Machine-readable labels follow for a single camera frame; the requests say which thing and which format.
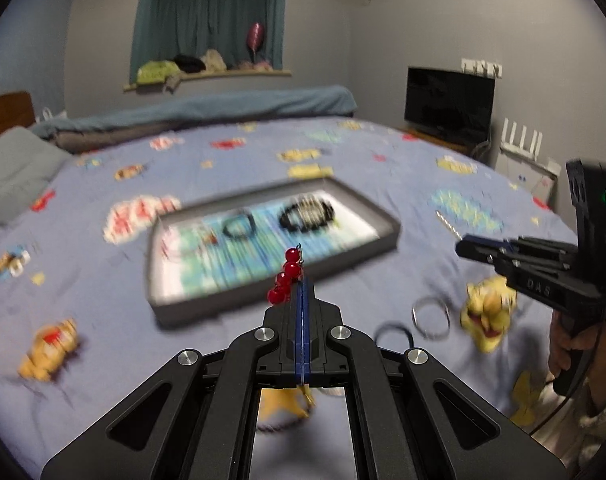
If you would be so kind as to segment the red and gold bead jewelry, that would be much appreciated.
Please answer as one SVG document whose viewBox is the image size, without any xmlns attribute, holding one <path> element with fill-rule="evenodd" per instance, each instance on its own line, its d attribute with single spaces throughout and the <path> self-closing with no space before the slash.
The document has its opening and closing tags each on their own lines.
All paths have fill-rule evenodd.
<svg viewBox="0 0 606 480">
<path fill-rule="evenodd" d="M 285 262 L 275 276 L 275 285 L 268 291 L 272 306 L 285 304 L 292 297 L 294 283 L 301 278 L 303 266 L 301 246 L 288 248 Z M 263 389 L 257 412 L 256 431 L 261 434 L 279 434 L 306 422 L 315 408 L 315 399 L 309 385 L 286 389 Z"/>
</svg>

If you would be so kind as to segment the pearl bar hair clip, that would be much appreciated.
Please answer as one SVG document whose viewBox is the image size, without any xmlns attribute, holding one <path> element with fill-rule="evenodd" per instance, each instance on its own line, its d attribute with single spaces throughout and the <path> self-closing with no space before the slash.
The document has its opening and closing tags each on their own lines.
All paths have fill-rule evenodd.
<svg viewBox="0 0 606 480">
<path fill-rule="evenodd" d="M 445 215 L 442 214 L 441 211 L 436 210 L 435 211 L 435 215 L 441 221 L 441 223 L 443 224 L 443 226 L 445 226 L 445 228 L 448 229 L 448 231 L 451 232 L 456 237 L 456 240 L 463 240 L 463 235 L 460 234 L 460 232 L 457 231 L 457 229 L 455 228 L 455 226 L 453 226 L 452 223 L 449 222 L 445 218 Z"/>
</svg>

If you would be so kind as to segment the printed paper sheet in tray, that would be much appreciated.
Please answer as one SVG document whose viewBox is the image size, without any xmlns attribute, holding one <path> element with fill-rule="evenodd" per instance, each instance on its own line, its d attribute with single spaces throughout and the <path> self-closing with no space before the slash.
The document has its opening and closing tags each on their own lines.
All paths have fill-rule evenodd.
<svg viewBox="0 0 606 480">
<path fill-rule="evenodd" d="M 150 297 L 173 304 L 211 296 L 272 278 L 288 248 L 301 246 L 304 260 L 312 263 L 379 237 L 373 223 L 322 188 L 163 220 L 154 233 Z"/>
</svg>

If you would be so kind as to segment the grey shallow cardboard tray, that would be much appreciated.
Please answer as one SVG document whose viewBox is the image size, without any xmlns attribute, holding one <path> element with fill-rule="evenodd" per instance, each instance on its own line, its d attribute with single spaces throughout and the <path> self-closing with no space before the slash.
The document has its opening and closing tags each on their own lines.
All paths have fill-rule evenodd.
<svg viewBox="0 0 606 480">
<path fill-rule="evenodd" d="M 391 252 L 401 223 L 336 178 L 276 182 L 161 214 L 148 238 L 146 300 L 160 325 L 259 301 L 290 248 L 314 280 Z"/>
</svg>

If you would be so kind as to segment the white wifi router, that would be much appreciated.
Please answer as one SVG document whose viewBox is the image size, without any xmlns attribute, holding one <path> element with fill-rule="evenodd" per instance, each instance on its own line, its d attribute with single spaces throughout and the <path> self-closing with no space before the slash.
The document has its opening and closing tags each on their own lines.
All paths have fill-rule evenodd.
<svg viewBox="0 0 606 480">
<path fill-rule="evenodd" d="M 526 125 L 519 125 L 504 119 L 501 132 L 500 150 L 516 155 L 530 162 L 536 162 L 541 151 L 543 133 L 530 130 Z"/>
</svg>

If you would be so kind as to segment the black flat monitor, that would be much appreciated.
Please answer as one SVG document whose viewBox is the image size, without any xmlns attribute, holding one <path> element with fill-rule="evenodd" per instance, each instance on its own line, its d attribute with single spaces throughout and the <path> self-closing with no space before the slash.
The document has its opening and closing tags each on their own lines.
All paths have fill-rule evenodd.
<svg viewBox="0 0 606 480">
<path fill-rule="evenodd" d="M 472 74 L 410 67 L 404 119 L 448 142 L 489 140 L 495 80 Z"/>
</svg>

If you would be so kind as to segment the blue folded blanket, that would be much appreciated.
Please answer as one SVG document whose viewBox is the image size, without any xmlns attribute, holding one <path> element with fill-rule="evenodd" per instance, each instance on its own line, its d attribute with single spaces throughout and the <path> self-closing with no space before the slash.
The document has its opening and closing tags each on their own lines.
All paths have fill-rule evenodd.
<svg viewBox="0 0 606 480">
<path fill-rule="evenodd" d="M 343 86 L 248 90 L 189 96 L 85 118 L 56 118 L 30 126 L 38 138 L 71 154 L 111 148 L 167 131 L 281 118 L 351 117 L 357 110 Z"/>
</svg>

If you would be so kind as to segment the pink balloon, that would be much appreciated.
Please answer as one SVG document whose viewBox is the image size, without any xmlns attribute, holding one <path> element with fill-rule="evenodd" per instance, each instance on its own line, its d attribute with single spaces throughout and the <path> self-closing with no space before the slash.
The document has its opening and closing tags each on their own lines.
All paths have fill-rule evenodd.
<svg viewBox="0 0 606 480">
<path fill-rule="evenodd" d="M 252 62 L 255 62 L 257 53 L 259 53 L 263 47 L 264 36 L 265 29 L 262 23 L 253 23 L 248 30 L 245 44 L 250 52 Z"/>
</svg>

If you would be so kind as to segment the green cloth on sill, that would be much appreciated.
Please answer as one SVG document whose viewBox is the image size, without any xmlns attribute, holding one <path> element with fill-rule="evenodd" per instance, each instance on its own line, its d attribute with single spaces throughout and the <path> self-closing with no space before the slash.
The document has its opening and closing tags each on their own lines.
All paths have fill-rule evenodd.
<svg viewBox="0 0 606 480">
<path fill-rule="evenodd" d="M 181 84 L 183 72 L 173 61 L 150 61 L 137 70 L 135 84 L 137 87 L 156 86 L 174 92 Z"/>
</svg>

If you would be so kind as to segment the grey-blue pillow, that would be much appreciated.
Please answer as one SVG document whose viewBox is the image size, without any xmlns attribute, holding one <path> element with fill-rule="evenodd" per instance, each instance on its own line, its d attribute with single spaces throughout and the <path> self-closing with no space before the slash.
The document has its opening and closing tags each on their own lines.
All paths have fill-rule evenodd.
<svg viewBox="0 0 606 480">
<path fill-rule="evenodd" d="M 71 159 L 26 128 L 0 134 L 0 230 L 32 206 Z"/>
</svg>

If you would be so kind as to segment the teal window curtain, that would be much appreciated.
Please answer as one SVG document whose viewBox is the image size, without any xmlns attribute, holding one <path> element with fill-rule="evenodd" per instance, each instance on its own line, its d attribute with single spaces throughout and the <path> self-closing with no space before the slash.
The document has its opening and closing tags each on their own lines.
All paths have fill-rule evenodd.
<svg viewBox="0 0 606 480">
<path fill-rule="evenodd" d="M 255 62 L 283 67 L 286 0 L 138 0 L 129 81 L 150 61 L 177 55 L 199 58 L 214 49 L 228 66 L 251 61 L 245 44 L 253 23 L 264 25 L 263 47 Z"/>
</svg>

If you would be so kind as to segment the brown wooden headboard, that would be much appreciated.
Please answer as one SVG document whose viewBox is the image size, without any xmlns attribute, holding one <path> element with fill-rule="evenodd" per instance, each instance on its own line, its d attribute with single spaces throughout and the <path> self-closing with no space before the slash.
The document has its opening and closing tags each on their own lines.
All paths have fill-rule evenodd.
<svg viewBox="0 0 606 480">
<path fill-rule="evenodd" d="M 0 134 L 13 127 L 29 127 L 35 122 L 32 98 L 27 91 L 0 96 Z"/>
</svg>

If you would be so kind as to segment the white wall hook rack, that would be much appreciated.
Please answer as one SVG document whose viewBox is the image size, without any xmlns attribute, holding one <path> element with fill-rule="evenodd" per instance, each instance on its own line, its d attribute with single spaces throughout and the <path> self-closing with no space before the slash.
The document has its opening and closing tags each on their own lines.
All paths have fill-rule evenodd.
<svg viewBox="0 0 606 480">
<path fill-rule="evenodd" d="M 460 60 L 460 70 L 465 74 L 472 74 L 492 79 L 501 79 L 503 77 L 503 66 L 498 63 L 488 62 L 486 60 L 471 60 L 462 58 Z"/>
</svg>

